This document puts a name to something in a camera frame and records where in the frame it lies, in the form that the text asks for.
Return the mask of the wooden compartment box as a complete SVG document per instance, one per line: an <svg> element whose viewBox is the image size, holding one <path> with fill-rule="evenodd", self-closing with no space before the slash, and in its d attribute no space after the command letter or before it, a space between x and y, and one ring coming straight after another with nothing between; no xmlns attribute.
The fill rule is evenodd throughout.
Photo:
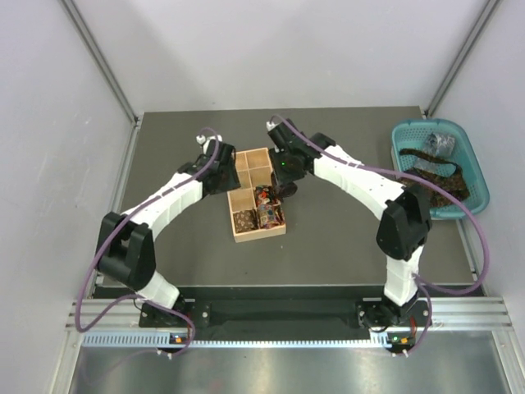
<svg viewBox="0 0 525 394"><path fill-rule="evenodd" d="M239 151L235 154L235 168L240 188L227 193L235 242L286 234L282 204L272 186L269 149Z"/></svg>

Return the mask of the dark purple patterned tie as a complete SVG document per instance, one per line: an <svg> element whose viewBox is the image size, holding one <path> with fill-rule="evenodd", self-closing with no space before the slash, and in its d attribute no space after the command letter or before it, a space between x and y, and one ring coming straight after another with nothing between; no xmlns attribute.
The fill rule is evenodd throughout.
<svg viewBox="0 0 525 394"><path fill-rule="evenodd" d="M286 199L293 196L298 190L298 186L294 182L279 185L276 187L276 196L278 199Z"/></svg>

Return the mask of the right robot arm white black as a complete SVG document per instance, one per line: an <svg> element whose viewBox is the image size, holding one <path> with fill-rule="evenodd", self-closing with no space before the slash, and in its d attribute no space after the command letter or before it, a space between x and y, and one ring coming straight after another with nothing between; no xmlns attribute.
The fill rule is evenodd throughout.
<svg viewBox="0 0 525 394"><path fill-rule="evenodd" d="M376 241L386 255L386 283L381 301L362 310L360 320L376 332L404 323L418 298L415 277L431 229L423 188L365 170L333 139L322 133L307 137L289 119L268 121L266 128L274 144L269 157L279 197L293 195L296 182L311 174L355 198L378 219Z"/></svg>

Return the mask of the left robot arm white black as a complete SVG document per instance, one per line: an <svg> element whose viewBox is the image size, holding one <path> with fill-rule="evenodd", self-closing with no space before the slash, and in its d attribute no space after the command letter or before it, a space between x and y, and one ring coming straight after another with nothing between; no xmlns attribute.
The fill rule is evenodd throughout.
<svg viewBox="0 0 525 394"><path fill-rule="evenodd" d="M103 218L95 255L97 271L158 305L157 315L171 326L184 320L186 307L179 289L157 270L154 242L189 206L240 188L235 147L218 137L200 144L197 159L180 166L146 201Z"/></svg>

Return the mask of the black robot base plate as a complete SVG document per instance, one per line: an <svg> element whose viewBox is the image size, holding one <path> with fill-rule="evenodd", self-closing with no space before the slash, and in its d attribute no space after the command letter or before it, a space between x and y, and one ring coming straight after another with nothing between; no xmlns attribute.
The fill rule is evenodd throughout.
<svg viewBox="0 0 525 394"><path fill-rule="evenodd" d="M426 322L422 295L395 309L381 286L183 286L200 341L357 340Z"/></svg>

